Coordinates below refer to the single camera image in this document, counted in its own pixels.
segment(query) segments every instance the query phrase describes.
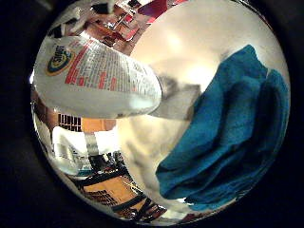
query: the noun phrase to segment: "blue towel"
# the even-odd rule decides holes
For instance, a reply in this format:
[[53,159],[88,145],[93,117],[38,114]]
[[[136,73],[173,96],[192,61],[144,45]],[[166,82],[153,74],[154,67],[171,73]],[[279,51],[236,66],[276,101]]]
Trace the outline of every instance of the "blue towel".
[[290,108],[282,76],[267,71],[252,46],[219,65],[188,129],[159,164],[164,198],[213,210],[259,181],[282,144]]

